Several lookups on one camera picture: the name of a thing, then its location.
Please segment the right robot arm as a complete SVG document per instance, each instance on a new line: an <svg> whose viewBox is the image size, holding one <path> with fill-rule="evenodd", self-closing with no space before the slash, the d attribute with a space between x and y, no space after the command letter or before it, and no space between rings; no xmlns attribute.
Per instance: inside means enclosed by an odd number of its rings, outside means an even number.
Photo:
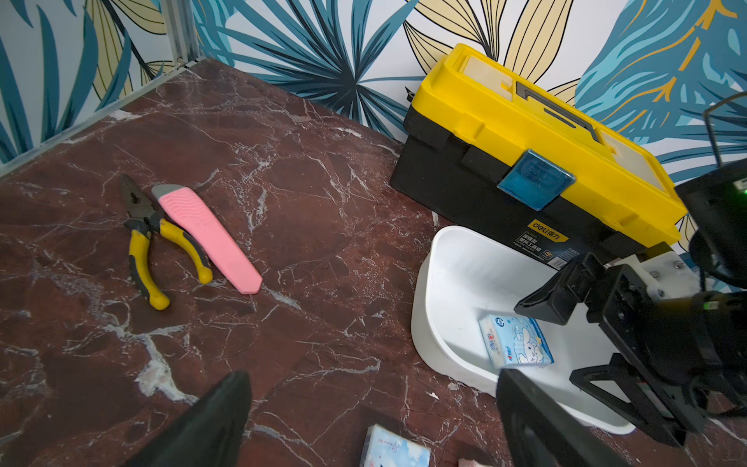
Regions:
<svg viewBox="0 0 747 467"><path fill-rule="evenodd" d="M673 292L655 286L651 261L608 268L587 255L516 307L564 325L586 305L615 350L571 383L671 447L708 420L746 414L746 163L718 163L676 192L696 231Z"/></svg>

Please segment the yellow handled pliers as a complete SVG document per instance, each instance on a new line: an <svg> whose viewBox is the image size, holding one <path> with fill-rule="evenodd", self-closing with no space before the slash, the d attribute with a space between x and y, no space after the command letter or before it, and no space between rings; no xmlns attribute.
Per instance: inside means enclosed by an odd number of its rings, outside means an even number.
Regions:
<svg viewBox="0 0 747 467"><path fill-rule="evenodd" d="M121 194L128 210L128 220L124 226L130 231L128 247L128 264L134 284L148 304L157 311L164 311L170 305L170 299L159 290L149 270L149 249L153 234L184 250L194 263L196 275L201 284L210 284L213 270L207 254L195 238L167 220L165 212L153 204L135 182L126 174L120 177Z"/></svg>

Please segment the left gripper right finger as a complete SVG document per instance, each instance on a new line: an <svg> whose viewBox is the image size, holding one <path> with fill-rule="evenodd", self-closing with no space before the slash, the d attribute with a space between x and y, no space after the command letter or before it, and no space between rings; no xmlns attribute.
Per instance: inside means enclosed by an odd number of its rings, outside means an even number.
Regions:
<svg viewBox="0 0 747 467"><path fill-rule="evenodd" d="M626 465L519 370L500 373L496 405L515 466Z"/></svg>

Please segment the white plastic storage box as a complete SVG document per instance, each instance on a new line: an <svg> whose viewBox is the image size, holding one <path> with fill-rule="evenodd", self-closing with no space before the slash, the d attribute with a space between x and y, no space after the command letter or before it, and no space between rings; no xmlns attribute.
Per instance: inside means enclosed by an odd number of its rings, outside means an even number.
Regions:
<svg viewBox="0 0 747 467"><path fill-rule="evenodd" d="M511 316L517 302L554 275L554 270L463 227L436 233L416 282L412 340L434 371L490 396L499 372L490 362L479 322L489 314ZM616 348L578 305L564 326L543 322L554 363L523 373L585 426L616 435L634 426L575 387L577 369L607 364Z"/></svg>

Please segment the small blue tissue pack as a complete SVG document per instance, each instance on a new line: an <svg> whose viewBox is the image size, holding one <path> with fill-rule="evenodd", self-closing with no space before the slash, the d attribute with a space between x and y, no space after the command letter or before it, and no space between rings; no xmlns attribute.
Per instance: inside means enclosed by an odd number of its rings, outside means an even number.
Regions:
<svg viewBox="0 0 747 467"><path fill-rule="evenodd" d="M479 326L488 358L496 370L554 364L554 356L534 318L488 315L479 321Z"/></svg>

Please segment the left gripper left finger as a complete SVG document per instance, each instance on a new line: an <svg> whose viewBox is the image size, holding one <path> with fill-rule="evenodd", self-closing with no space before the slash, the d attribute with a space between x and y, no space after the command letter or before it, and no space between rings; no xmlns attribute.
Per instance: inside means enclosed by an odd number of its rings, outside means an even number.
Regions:
<svg viewBox="0 0 747 467"><path fill-rule="evenodd" d="M230 373L124 464L235 466L251 404L249 373Z"/></svg>

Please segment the yellow black toolbox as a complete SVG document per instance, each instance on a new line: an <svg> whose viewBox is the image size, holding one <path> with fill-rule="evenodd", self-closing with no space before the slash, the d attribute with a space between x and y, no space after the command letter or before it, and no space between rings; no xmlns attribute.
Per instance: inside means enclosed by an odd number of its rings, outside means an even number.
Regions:
<svg viewBox="0 0 747 467"><path fill-rule="evenodd" d="M687 210L655 156L467 45L427 74L404 127L394 189L548 267L680 239Z"/></svg>

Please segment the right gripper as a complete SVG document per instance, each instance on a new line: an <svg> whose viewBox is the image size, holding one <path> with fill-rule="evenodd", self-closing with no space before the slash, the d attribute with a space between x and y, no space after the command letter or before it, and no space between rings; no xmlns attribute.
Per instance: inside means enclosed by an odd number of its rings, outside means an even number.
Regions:
<svg viewBox="0 0 747 467"><path fill-rule="evenodd" d="M614 344L608 364L570 383L654 441L674 448L708 420L746 416L746 294L698 291L656 302L628 265L574 258L521 299L518 315L564 326L586 301L587 321Z"/></svg>

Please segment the pink Tempo tissue pack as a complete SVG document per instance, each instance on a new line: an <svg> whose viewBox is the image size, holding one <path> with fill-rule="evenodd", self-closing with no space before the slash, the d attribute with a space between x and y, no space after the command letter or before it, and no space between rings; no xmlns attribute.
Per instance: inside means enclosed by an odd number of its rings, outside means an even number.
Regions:
<svg viewBox="0 0 747 467"><path fill-rule="evenodd" d="M369 427L360 467L428 467L431 449L378 424Z"/></svg>
<svg viewBox="0 0 747 467"><path fill-rule="evenodd" d="M458 467L490 467L489 465L479 463L478 461L474 459L465 459L465 458L459 459L457 466Z"/></svg>

